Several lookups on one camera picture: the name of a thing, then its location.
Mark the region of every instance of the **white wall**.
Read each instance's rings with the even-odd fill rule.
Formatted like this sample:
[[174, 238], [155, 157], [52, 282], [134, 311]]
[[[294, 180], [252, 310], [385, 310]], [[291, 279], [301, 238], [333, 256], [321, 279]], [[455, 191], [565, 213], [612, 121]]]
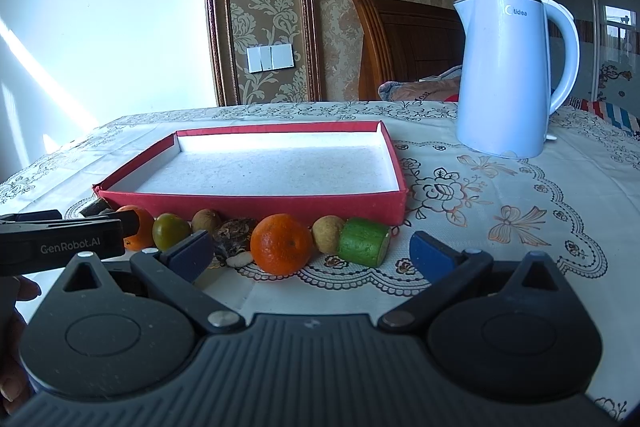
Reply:
[[62, 145], [125, 114], [215, 105], [205, 13], [204, 0], [0, 0], [0, 181], [45, 153], [43, 135]]

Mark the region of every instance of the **screw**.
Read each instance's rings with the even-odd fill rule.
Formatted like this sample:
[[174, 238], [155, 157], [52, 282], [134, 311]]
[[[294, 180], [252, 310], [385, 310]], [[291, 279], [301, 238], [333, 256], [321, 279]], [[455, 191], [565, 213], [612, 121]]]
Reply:
[[233, 326], [240, 320], [240, 315], [231, 311], [219, 311], [209, 314], [207, 317], [209, 324], [216, 328], [225, 328], [227, 326]]
[[395, 310], [385, 313], [382, 316], [382, 321], [391, 328], [404, 328], [415, 320], [415, 317], [404, 310]]

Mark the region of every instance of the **cucumber slice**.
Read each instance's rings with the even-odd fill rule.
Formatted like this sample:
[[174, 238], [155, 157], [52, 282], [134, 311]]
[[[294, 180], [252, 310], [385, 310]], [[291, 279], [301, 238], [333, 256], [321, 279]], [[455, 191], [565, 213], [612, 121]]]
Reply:
[[349, 263], [377, 268], [385, 260], [391, 230], [385, 225], [351, 217], [340, 234], [338, 256]]

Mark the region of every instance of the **light switch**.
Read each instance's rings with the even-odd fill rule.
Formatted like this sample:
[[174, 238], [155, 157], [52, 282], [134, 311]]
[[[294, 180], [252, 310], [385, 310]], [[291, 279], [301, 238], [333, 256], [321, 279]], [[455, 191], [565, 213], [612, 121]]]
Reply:
[[271, 46], [260, 46], [260, 63], [263, 71], [273, 70], [271, 63]]
[[271, 47], [271, 61], [274, 70], [293, 67], [293, 48], [291, 44], [277, 44]]
[[260, 48], [258, 46], [256, 46], [255, 48], [246, 49], [246, 59], [249, 62], [249, 73], [257, 73], [258, 71], [262, 71], [262, 63], [260, 61]]

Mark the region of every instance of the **table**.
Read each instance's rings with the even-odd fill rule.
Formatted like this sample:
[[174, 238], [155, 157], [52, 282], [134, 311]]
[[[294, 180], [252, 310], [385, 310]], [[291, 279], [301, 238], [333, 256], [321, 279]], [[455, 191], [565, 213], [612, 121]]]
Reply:
[[[372, 320], [428, 282], [408, 239], [426, 230], [456, 250], [496, 259], [545, 250], [590, 312], [604, 341], [590, 396], [621, 419], [640, 399], [640, 142], [595, 115], [561, 107], [542, 155], [493, 158], [455, 138], [456, 104], [281, 103], [126, 116], [44, 156], [0, 185], [0, 214], [57, 208], [78, 216], [91, 187], [174, 130], [248, 122], [382, 120], [411, 189], [404, 224], [380, 269], [321, 256], [292, 277], [255, 265], [207, 270], [196, 285], [247, 319], [256, 312], [368, 313]], [[60, 271], [33, 276], [44, 292]], [[24, 303], [30, 317], [38, 301]]]

